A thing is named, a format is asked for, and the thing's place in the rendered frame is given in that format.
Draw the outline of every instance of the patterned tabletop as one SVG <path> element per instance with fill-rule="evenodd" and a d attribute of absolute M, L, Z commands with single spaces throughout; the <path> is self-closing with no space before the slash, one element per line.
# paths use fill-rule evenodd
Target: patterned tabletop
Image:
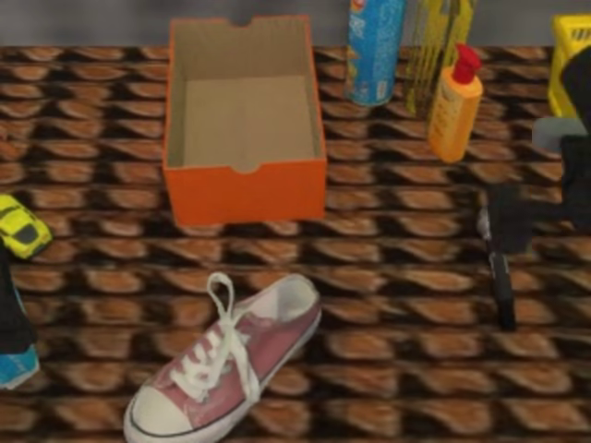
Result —
<path fill-rule="evenodd" d="M 560 162 L 531 146 L 551 54 L 480 52 L 487 96 L 464 162 L 436 162 L 402 79 L 388 105 L 357 107 L 344 50 L 318 49 L 326 219 L 178 229 L 160 172 L 165 48 L 1 50 L 0 192 L 56 239 L 13 266 L 42 372 L 0 397 L 0 441 L 121 442 L 139 384 L 213 320 L 204 282 L 224 270 L 242 295 L 302 272 L 325 309 L 232 441 L 588 442 L 591 239 L 537 227 L 512 257 L 522 327 L 503 334 L 475 229 L 487 183 L 561 196 Z"/>

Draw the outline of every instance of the sneaker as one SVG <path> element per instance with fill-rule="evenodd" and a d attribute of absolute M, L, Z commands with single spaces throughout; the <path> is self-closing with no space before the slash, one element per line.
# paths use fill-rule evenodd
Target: sneaker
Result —
<path fill-rule="evenodd" d="M 25 306 L 20 300 L 17 288 L 14 288 L 20 308 Z M 22 385 L 39 371 L 39 359 L 34 346 L 30 346 L 24 353 L 0 354 L 0 389 L 14 389 Z"/>
<path fill-rule="evenodd" d="M 227 309 L 212 289 L 216 282 L 228 289 Z M 128 443 L 219 441 L 320 322 L 319 295 L 301 275 L 235 305 L 232 282 L 216 272 L 208 293 L 220 319 L 139 389 L 125 415 Z"/>

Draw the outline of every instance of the blue cylindrical container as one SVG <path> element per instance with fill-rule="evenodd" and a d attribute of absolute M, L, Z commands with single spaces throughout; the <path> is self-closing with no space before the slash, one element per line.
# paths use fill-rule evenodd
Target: blue cylindrical container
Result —
<path fill-rule="evenodd" d="M 345 95 L 352 102 L 390 100 L 405 10 L 406 0 L 351 0 Z"/>

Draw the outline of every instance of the brown patterned mat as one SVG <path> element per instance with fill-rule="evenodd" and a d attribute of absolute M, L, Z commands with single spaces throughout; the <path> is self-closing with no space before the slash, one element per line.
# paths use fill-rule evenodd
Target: brown patterned mat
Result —
<path fill-rule="evenodd" d="M 488 96 L 469 155 L 451 166 L 400 102 L 345 102 L 344 51 L 318 50 L 326 220 L 191 230 L 171 223 L 160 175 L 165 49 L 0 55 L 14 139 L 0 147 L 0 191 L 57 237 L 13 269 L 42 373 L 0 397 L 0 441 L 122 441 L 130 396 L 212 320 L 203 287 L 215 269 L 241 293 L 301 271 L 324 296 L 317 337 L 233 441 L 589 441 L 591 240 L 537 228 L 513 259 L 523 326 L 507 335 L 474 228 L 485 183 L 511 177 L 560 198 L 560 163 L 530 143 L 549 114 L 549 50 L 483 52 Z"/>

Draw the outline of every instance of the yellow toy car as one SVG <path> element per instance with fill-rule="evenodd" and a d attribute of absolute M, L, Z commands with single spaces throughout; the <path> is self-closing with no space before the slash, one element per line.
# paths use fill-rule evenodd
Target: yellow toy car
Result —
<path fill-rule="evenodd" d="M 0 235 L 15 256 L 25 259 L 53 240 L 47 225 L 8 194 L 0 194 Z"/>

